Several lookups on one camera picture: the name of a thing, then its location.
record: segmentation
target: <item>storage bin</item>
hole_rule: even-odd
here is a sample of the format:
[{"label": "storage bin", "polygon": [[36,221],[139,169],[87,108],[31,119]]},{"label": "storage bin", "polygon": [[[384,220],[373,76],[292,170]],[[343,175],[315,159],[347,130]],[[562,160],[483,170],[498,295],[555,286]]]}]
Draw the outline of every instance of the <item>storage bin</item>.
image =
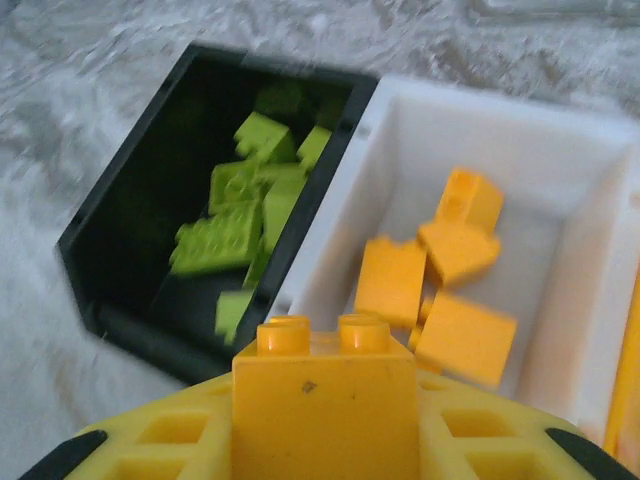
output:
[{"label": "storage bin", "polygon": [[[213,167],[240,160],[233,134],[258,94],[283,81],[305,92],[305,106],[269,117],[290,128],[296,146],[316,124],[333,134],[225,348],[214,334],[216,302],[242,286],[247,269],[181,278],[169,274],[169,256],[178,228],[206,214]],[[264,321],[376,84],[366,74],[189,46],[60,239],[86,328],[187,382],[228,371]]]},{"label": "storage bin", "polygon": [[456,165],[505,192],[490,273],[458,289],[518,320],[499,392],[601,443],[640,259],[632,122],[402,77],[364,112],[270,315],[349,312],[367,239],[433,218]]}]

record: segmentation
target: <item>black bin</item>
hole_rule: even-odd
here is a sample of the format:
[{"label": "black bin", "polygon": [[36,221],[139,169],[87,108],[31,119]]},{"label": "black bin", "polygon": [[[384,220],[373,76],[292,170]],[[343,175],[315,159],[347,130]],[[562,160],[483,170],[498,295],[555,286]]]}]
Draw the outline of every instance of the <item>black bin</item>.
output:
[{"label": "black bin", "polygon": [[[309,106],[270,117],[298,145],[318,123],[333,134],[225,347],[214,334],[218,295],[240,288],[246,269],[181,278],[169,255],[178,228],[205,214],[213,167],[240,160],[233,134],[258,93],[281,81],[299,84]],[[190,45],[60,238],[86,328],[188,383],[229,371],[265,320],[376,85],[371,75]],[[334,115],[322,114],[328,98]]]}]

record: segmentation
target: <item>green toy block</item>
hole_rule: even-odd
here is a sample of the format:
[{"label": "green toy block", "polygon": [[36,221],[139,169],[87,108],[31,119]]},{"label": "green toy block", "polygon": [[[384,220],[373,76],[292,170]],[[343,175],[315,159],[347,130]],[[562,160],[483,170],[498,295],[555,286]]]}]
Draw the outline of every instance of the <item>green toy block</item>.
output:
[{"label": "green toy block", "polygon": [[298,163],[264,165],[256,172],[254,182],[258,185],[266,186],[268,190],[276,180],[304,180],[304,173]]},{"label": "green toy block", "polygon": [[265,250],[264,239],[262,239],[258,247],[258,253],[256,253],[256,256],[253,258],[251,265],[249,265],[247,276],[244,277],[243,287],[256,288],[258,286],[258,282],[260,282],[262,274],[267,268],[270,257],[271,254]]},{"label": "green toy block", "polygon": [[238,203],[262,200],[260,188],[254,184],[258,165],[253,162],[231,162],[216,165],[211,173],[209,213],[226,210]]},{"label": "green toy block", "polygon": [[302,86],[288,81],[260,90],[254,109],[263,115],[297,115],[307,107],[308,101]]},{"label": "green toy block", "polygon": [[293,136],[289,129],[270,118],[253,112],[236,131],[236,152],[260,164],[294,162]]},{"label": "green toy block", "polygon": [[268,253],[278,243],[278,238],[284,229],[289,215],[304,188],[304,179],[283,178],[276,180],[267,192],[262,203],[264,212],[264,240],[265,250]]},{"label": "green toy block", "polygon": [[238,205],[213,218],[183,225],[169,259],[171,271],[187,275],[248,266],[258,250],[261,226],[259,202]]},{"label": "green toy block", "polygon": [[233,343],[238,324],[251,302],[253,290],[222,292],[216,307],[216,335],[224,336],[225,345]]},{"label": "green toy block", "polygon": [[313,170],[313,167],[318,163],[320,154],[324,150],[331,137],[331,132],[322,127],[315,126],[313,130],[304,139],[302,145],[298,149],[298,156],[300,157],[300,165],[307,172]]}]

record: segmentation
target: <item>toy block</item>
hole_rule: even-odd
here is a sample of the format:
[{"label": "toy block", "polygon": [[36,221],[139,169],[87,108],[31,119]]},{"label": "toy block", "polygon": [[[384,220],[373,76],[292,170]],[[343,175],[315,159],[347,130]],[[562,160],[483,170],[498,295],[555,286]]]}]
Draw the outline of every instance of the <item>toy block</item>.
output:
[{"label": "toy block", "polygon": [[216,306],[216,335],[224,336],[225,345],[233,343],[238,324],[251,302],[253,290],[222,292]]},{"label": "toy block", "polygon": [[276,163],[261,166],[254,183],[269,190],[277,180],[304,181],[304,170],[297,163]]},{"label": "toy block", "polygon": [[409,340],[407,342],[407,348],[410,352],[416,351],[416,346],[418,345],[418,341],[420,340],[420,336],[422,335],[422,326],[416,325],[411,330],[411,335],[409,335]]},{"label": "toy block", "polygon": [[482,175],[464,168],[454,168],[449,176],[435,220],[466,223],[492,234],[504,194]]},{"label": "toy block", "polygon": [[238,142],[238,155],[250,161],[264,164],[294,162],[296,159],[289,129],[259,113],[249,115],[233,138]]},{"label": "toy block", "polygon": [[415,327],[426,259],[426,252],[416,242],[400,245],[389,237],[369,240],[358,279],[355,311],[378,315],[392,327]]},{"label": "toy block", "polygon": [[209,213],[261,200],[260,189],[253,183],[257,169],[257,164],[246,161],[216,165],[211,173]]},{"label": "toy block", "polygon": [[419,478],[415,362],[386,323],[345,315],[310,333],[281,317],[233,376],[233,480]]},{"label": "toy block", "polygon": [[438,292],[418,341],[416,357],[496,387],[516,327],[508,315]]},{"label": "toy block", "polygon": [[429,311],[431,311],[431,306],[433,305],[433,298],[426,297],[422,301],[422,305],[420,305],[420,312],[418,313],[418,324],[424,325],[424,322],[427,321],[427,317],[429,316]]},{"label": "toy block", "polygon": [[171,272],[193,274],[248,266],[260,241],[261,213],[258,202],[246,203],[183,225],[169,259]]},{"label": "toy block", "polygon": [[267,253],[273,252],[280,234],[304,188],[304,178],[276,180],[267,192],[262,204],[264,210],[264,245]]},{"label": "toy block", "polygon": [[262,115],[297,115],[310,108],[297,82],[278,82],[258,92],[254,110]]},{"label": "toy block", "polygon": [[436,286],[460,286],[491,267],[500,255],[500,240],[465,223],[422,225],[418,242],[427,251],[427,278]]},{"label": "toy block", "polygon": [[245,288],[255,288],[258,286],[260,279],[262,278],[262,274],[267,268],[267,264],[269,263],[269,258],[271,254],[267,252],[264,248],[264,239],[260,240],[260,244],[258,245],[258,251],[256,252],[256,256],[253,258],[251,265],[249,265],[249,270],[247,271],[247,275],[244,277],[244,282],[242,286]]},{"label": "toy block", "polygon": [[426,370],[427,372],[435,373],[438,375],[442,374],[442,367],[440,365],[436,365],[433,362],[428,362],[426,360],[421,360],[416,357],[416,367],[420,370]]},{"label": "toy block", "polygon": [[[411,330],[411,335],[409,335],[409,341],[407,342],[407,348],[411,352],[416,351],[416,346],[420,341],[420,337],[422,336],[422,326],[416,325],[413,330]],[[442,368],[432,362],[428,362],[426,360],[420,360],[416,358],[416,367],[427,370],[432,373],[440,374],[442,373]]]},{"label": "toy block", "polygon": [[307,172],[313,170],[313,167],[318,163],[318,159],[329,142],[331,132],[322,127],[313,127],[307,138],[302,142],[298,149],[298,157],[300,158],[300,165]]},{"label": "toy block", "polygon": [[311,332],[311,320],[306,315],[276,315],[269,319],[269,323],[299,323]]}]

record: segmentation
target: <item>gray carpet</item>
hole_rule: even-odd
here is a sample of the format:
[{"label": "gray carpet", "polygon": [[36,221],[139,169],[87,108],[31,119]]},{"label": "gray carpet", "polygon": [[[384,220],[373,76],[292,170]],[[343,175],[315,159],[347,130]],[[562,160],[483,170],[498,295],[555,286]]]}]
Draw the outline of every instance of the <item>gray carpet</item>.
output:
[{"label": "gray carpet", "polygon": [[193,39],[640,115],[640,31],[465,0],[0,0],[0,470],[179,384],[79,328],[54,244]]}]

